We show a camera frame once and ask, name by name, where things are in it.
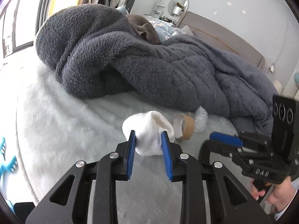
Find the cat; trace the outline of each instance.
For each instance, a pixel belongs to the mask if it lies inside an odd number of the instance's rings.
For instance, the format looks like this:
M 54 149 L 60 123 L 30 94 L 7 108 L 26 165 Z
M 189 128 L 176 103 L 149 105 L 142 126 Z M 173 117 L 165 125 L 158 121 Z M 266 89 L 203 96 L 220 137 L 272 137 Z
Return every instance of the cat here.
M 151 44 L 161 44 L 158 34 L 151 23 L 139 15 L 127 15 L 129 22 L 137 30 L 138 34 Z

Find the brown tape roll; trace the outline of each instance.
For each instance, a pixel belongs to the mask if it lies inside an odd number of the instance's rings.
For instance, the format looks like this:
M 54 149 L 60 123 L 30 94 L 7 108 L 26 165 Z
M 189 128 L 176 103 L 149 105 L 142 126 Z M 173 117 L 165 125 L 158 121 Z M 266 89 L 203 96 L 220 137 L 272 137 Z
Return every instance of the brown tape roll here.
M 188 115 L 178 114 L 173 120 L 174 136 L 188 140 L 194 132 L 194 119 Z

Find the blanket fold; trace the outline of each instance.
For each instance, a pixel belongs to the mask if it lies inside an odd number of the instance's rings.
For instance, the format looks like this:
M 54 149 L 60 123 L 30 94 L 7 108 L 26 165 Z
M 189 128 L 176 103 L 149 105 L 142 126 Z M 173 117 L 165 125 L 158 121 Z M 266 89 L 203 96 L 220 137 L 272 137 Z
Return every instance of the blanket fold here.
M 75 97 L 135 89 L 165 107 L 202 106 L 232 119 L 237 130 L 271 134 L 277 91 L 258 68 L 190 35 L 151 45 L 116 9 L 85 4 L 59 11 L 39 30 L 36 52 Z

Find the blue rubber pad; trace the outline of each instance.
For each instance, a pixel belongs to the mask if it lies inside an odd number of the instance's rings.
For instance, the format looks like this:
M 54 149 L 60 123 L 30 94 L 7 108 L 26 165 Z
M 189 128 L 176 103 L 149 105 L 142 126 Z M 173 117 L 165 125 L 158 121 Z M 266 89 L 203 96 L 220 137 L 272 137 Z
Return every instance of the blue rubber pad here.
M 165 163 L 165 170 L 166 174 L 170 181 L 173 179 L 173 172 L 172 172 L 172 160 L 169 153 L 169 145 L 168 145 L 168 137 L 167 133 L 163 132 L 161 134 L 162 139 L 162 151 L 163 151 L 163 158 Z
M 132 170 L 133 170 L 133 163 L 134 163 L 134 156 L 135 156 L 135 148 L 136 148 L 136 136 L 135 136 L 135 131 L 133 133 L 133 137 L 130 136 L 129 139 L 129 155 L 128 155 L 128 161 L 127 161 L 127 178 L 130 179 L 132 175 Z
M 214 132 L 210 134 L 210 140 L 220 141 L 224 144 L 231 145 L 234 147 L 241 147 L 243 146 L 243 142 L 240 138 L 235 136 L 229 136 L 222 133 Z

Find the blue dinosaur plush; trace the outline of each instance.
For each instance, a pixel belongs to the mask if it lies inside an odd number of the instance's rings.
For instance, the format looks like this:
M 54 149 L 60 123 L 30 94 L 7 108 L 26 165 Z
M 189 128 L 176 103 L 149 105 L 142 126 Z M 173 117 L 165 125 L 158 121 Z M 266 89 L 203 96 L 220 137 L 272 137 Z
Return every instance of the blue dinosaur plush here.
M 16 156 L 13 156 L 9 161 L 5 160 L 6 142 L 3 136 L 0 137 L 0 179 L 5 172 L 14 172 L 17 168 L 18 162 Z M 12 203 L 6 200 L 11 211 L 14 212 Z

